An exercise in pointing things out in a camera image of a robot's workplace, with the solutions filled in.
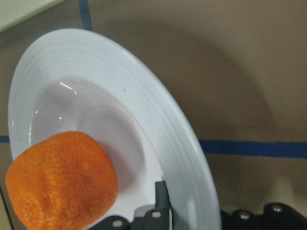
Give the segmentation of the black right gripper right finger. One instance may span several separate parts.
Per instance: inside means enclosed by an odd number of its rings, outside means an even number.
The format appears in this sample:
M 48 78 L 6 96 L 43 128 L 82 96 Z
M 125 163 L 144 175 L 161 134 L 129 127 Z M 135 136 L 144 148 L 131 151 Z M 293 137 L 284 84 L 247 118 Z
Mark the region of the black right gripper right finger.
M 267 203 L 262 214 L 237 209 L 220 210 L 224 230 L 305 230 L 307 218 L 284 203 Z

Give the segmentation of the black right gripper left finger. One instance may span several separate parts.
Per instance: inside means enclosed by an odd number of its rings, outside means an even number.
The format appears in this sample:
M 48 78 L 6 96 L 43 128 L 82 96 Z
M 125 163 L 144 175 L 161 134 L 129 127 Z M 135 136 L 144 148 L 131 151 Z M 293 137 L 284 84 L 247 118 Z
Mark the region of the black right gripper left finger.
M 93 225 L 91 230 L 171 230 L 172 206 L 164 181 L 155 182 L 155 205 L 128 221 L 122 216 L 109 216 Z

